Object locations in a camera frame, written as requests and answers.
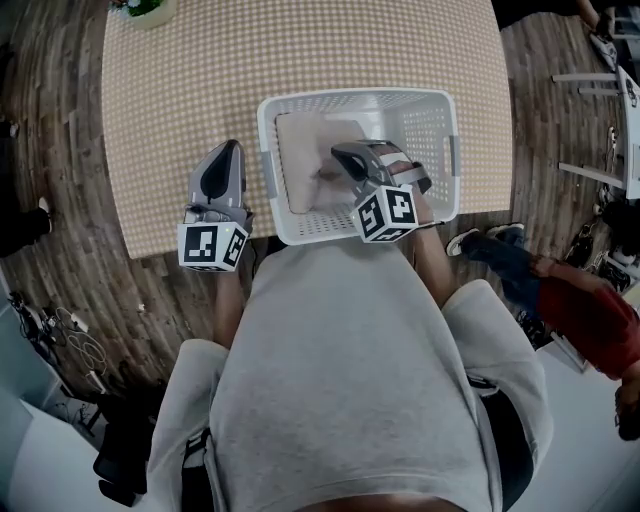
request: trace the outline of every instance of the white chair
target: white chair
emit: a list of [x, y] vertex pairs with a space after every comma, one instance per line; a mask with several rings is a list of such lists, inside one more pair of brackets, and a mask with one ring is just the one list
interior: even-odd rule
[[551, 80], [559, 82], [599, 82], [614, 83], [615, 88], [580, 87], [583, 95], [617, 96], [622, 99], [624, 130], [622, 133], [622, 157], [624, 159], [624, 178], [605, 173], [593, 167], [560, 163], [558, 168], [573, 172], [626, 191], [627, 199], [640, 198], [640, 87], [618, 66], [617, 73], [574, 73], [553, 75]]

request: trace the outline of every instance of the table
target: table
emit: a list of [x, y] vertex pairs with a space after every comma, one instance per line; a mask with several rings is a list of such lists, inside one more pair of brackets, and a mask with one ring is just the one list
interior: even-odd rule
[[567, 75], [553, 75], [554, 82], [597, 82], [615, 83], [616, 88], [580, 87], [580, 94], [599, 96], [618, 96], [622, 98], [624, 130], [623, 151], [624, 179], [613, 174], [602, 172], [587, 166], [578, 167], [572, 164], [560, 163], [558, 168], [592, 178], [613, 187], [625, 189], [627, 199], [640, 198], [640, 87], [627, 72], [618, 66], [616, 73], [574, 73]]
[[490, 0], [179, 0], [138, 31], [110, 13], [102, 114], [129, 255], [176, 249], [197, 163], [228, 138], [246, 150], [254, 237], [275, 234], [256, 110], [271, 96], [350, 87], [444, 89], [461, 142], [461, 212], [510, 207], [509, 86]]

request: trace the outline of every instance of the black chair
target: black chair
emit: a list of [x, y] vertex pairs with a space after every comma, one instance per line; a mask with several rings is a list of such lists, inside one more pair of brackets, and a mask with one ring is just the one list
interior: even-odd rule
[[153, 424], [135, 403], [101, 395], [98, 407], [108, 424], [93, 471], [104, 496], [131, 507], [147, 492], [146, 467], [151, 453]]

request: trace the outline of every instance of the gray sweatshirt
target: gray sweatshirt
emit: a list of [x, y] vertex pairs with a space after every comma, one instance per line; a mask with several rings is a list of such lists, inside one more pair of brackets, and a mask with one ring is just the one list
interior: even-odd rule
[[260, 267], [230, 352], [183, 344], [153, 438], [149, 492], [180, 510], [185, 442], [210, 426], [220, 511], [387, 493], [498, 509], [497, 461], [483, 454], [467, 374], [507, 392], [537, 468], [552, 432], [543, 370], [485, 281], [440, 311], [395, 246], [289, 247]]

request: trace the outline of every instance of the laundry basket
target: laundry basket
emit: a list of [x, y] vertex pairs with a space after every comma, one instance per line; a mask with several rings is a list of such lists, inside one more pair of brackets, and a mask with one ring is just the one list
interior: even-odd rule
[[358, 236], [353, 203], [291, 213], [282, 172], [276, 117], [318, 112], [357, 121], [369, 139], [395, 143], [422, 163], [433, 185], [425, 193], [436, 220], [449, 221], [460, 202], [460, 144], [453, 99], [444, 91], [405, 88], [336, 89], [264, 100], [258, 108], [262, 168], [280, 239], [288, 245]]

